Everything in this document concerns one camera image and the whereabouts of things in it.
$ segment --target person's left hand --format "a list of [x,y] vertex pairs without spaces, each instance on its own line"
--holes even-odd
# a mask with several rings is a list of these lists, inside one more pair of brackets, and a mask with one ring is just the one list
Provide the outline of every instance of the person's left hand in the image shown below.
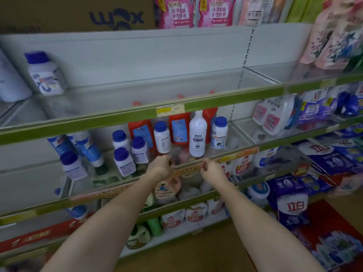
[[146,170],[146,174],[151,175],[152,178],[156,178],[158,181],[165,180],[174,171],[174,163],[171,155],[157,156],[152,163],[149,164]]

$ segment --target pink detergent pouch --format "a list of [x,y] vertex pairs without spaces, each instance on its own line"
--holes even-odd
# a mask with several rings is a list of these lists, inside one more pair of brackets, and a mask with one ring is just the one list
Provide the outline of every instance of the pink detergent pouch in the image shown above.
[[352,53],[363,39],[363,0],[357,0],[350,12],[338,21],[333,34],[315,65],[322,69],[343,69],[347,66]]
[[160,29],[193,27],[195,0],[155,0],[160,8]]
[[310,64],[314,62],[330,39],[337,27],[338,20],[352,10],[356,0],[326,0],[324,10],[316,18],[309,42],[299,62]]
[[263,0],[243,0],[239,26],[257,26],[263,17]]
[[231,26],[236,0],[199,0],[198,27]]

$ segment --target hand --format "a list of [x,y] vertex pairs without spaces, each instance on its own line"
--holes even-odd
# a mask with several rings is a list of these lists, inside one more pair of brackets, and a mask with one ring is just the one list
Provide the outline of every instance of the hand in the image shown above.
[[200,168],[200,173],[204,180],[212,185],[214,189],[217,189],[218,185],[228,182],[222,167],[209,158],[204,159]]
[[146,174],[153,179],[162,181],[171,176],[174,171],[174,163],[171,155],[157,156],[156,159],[149,164]]

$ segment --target red bottle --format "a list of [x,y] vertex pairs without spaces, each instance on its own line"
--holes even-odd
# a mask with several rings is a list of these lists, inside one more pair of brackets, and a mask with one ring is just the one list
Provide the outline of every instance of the red bottle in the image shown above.
[[189,145],[190,112],[169,116],[171,142],[179,145]]
[[[209,94],[214,94],[214,93],[215,93],[214,90],[211,90],[209,92]],[[218,107],[203,110],[203,118],[206,120],[206,123],[208,124],[206,129],[206,143],[211,142],[211,128],[216,119],[217,110]]]
[[[133,102],[134,106],[142,105],[139,101]],[[135,136],[141,136],[147,143],[149,150],[153,151],[156,148],[155,144],[155,138],[154,138],[154,131],[152,129],[151,121],[150,119],[145,119],[141,121],[136,122],[130,122],[127,123],[129,127],[129,132],[131,135],[131,138],[134,139]]]

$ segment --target floor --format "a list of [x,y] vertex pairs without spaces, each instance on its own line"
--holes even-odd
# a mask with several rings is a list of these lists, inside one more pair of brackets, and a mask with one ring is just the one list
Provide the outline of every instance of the floor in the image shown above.
[[[325,199],[363,233],[363,190]],[[115,272],[256,272],[231,221],[121,259]]]

